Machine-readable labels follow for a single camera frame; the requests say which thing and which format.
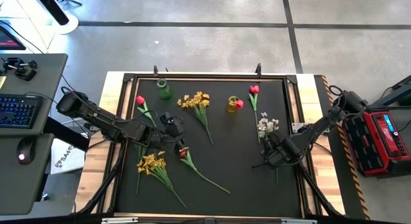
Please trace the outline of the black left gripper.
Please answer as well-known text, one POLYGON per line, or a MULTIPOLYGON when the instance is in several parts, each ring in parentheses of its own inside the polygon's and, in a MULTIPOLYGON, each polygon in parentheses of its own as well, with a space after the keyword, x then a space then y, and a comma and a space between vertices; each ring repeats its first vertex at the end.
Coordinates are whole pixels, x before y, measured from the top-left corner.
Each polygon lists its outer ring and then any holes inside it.
MULTIPOLYGON (((152 136, 150 138, 150 143, 148 144, 147 148, 148 149, 161 149, 163 146, 167 144, 172 144, 177 142, 176 138, 166 134, 163 131, 160 131, 158 128, 148 125, 148 128, 150 129, 152 136)), ((184 138, 181 138, 178 142, 177 145, 174 147, 174 152, 175 154, 179 154, 182 148, 185 148, 185 140, 184 138)))

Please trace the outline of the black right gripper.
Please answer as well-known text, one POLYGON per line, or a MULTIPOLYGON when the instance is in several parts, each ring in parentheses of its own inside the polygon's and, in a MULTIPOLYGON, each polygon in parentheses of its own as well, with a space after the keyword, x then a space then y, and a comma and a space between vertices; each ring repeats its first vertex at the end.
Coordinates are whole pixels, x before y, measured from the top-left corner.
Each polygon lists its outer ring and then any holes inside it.
POLYGON ((263 160, 273 166, 300 166, 302 148, 301 135, 290 135, 287 138, 279 138, 275 132, 270 132, 266 136, 269 143, 263 144, 261 152, 263 160))

